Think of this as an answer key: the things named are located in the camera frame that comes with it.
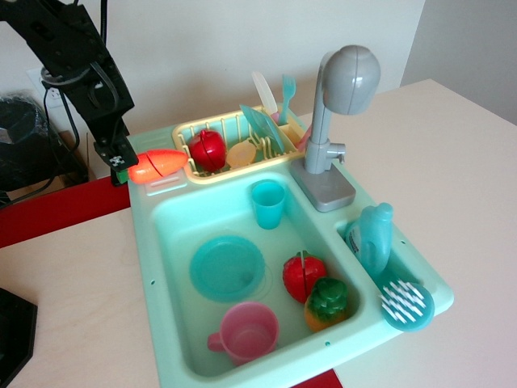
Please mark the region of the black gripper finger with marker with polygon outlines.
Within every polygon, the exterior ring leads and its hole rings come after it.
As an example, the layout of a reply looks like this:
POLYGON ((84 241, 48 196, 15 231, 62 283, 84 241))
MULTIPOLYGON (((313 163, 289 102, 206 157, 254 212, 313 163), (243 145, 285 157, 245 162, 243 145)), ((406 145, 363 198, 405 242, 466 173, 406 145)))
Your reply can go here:
POLYGON ((115 139, 96 137, 94 148, 102 161, 110 168, 110 180, 113 186, 121 186, 127 182, 120 179, 129 167, 138 164, 137 154, 125 135, 116 135, 115 139))

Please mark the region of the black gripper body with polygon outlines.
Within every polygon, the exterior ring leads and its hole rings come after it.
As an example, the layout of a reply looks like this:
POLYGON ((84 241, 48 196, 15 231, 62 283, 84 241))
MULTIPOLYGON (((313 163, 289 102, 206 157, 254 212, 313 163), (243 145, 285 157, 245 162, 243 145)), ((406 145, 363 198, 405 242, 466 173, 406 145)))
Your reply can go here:
POLYGON ((73 104, 103 150, 129 150, 123 115, 133 108, 128 88, 107 50, 87 59, 80 52, 57 62, 57 55, 43 56, 44 81, 56 87, 73 104))

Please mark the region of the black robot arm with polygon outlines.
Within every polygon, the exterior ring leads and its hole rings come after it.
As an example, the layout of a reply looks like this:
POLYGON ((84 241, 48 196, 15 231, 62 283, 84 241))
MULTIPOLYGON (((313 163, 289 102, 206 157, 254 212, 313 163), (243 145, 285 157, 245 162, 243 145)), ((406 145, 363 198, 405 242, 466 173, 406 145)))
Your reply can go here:
POLYGON ((1 20, 40 60, 44 86, 58 90, 86 123, 112 184, 123 184, 127 169, 138 163, 123 121, 134 102, 106 47, 107 2, 101 3, 100 28, 78 2, 3 1, 1 20))

